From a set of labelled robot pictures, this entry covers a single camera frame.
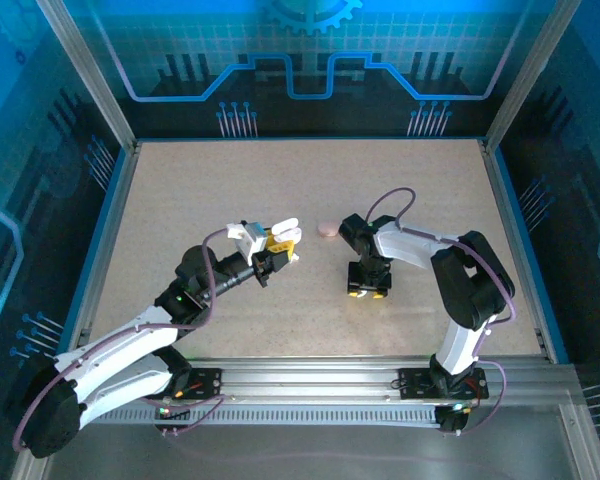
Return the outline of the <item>aluminium frame post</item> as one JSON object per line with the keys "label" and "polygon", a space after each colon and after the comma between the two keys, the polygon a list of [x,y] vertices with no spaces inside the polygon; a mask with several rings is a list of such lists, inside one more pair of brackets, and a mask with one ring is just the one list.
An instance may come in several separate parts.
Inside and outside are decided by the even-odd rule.
{"label": "aluminium frame post", "polygon": [[600,440],[588,408],[569,403],[560,412],[577,478],[600,480]]}
{"label": "aluminium frame post", "polygon": [[493,154],[501,143],[581,2],[556,0],[486,134],[486,153]]}
{"label": "aluminium frame post", "polygon": [[126,154],[133,154],[135,135],[64,1],[35,1],[114,137]]}

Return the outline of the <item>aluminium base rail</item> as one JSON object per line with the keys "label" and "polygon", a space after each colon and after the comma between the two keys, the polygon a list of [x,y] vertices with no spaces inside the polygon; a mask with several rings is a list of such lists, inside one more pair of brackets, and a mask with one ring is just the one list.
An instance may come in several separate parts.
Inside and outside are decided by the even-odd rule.
{"label": "aluminium base rail", "polygon": [[[222,370],[221,392],[238,404],[390,405],[400,402],[391,388],[401,368],[429,367],[426,356],[234,357],[192,360],[195,368]],[[575,368],[539,355],[484,356],[491,405],[502,387],[502,404],[582,404]]]}

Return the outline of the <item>aluminium side bar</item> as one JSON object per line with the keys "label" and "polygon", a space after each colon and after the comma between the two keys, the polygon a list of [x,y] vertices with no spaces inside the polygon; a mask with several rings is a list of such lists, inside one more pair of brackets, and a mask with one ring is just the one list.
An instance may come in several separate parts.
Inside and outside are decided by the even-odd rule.
{"label": "aluminium side bar", "polygon": [[556,364],[557,357],[548,335],[544,309],[535,290],[536,285],[529,261],[527,260],[523,238],[519,229],[519,222],[517,221],[514,211],[514,203],[512,202],[509,190],[507,189],[508,183],[505,180],[503,170],[501,169],[495,154],[488,148],[487,141],[479,140],[478,145],[516,269],[518,278],[516,295],[524,297],[526,311],[528,312],[530,322],[533,325],[541,356],[545,358],[547,362]]}
{"label": "aluminium side bar", "polygon": [[106,216],[98,230],[98,242],[95,245],[93,256],[90,258],[89,274],[86,277],[83,296],[77,311],[74,335],[71,340],[72,347],[81,347],[89,342],[140,150],[141,145],[137,144],[131,154],[125,155],[124,161],[120,164],[114,189],[105,197]]}

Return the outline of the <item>white earbud charging case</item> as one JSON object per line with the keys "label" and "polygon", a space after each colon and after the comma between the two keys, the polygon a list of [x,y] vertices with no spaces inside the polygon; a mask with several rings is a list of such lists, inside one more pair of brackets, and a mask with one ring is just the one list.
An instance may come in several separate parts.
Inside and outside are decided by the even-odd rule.
{"label": "white earbud charging case", "polygon": [[291,233],[295,235],[295,243],[299,243],[302,238],[302,230],[299,227],[299,220],[295,217],[278,222],[271,227],[271,235]]}

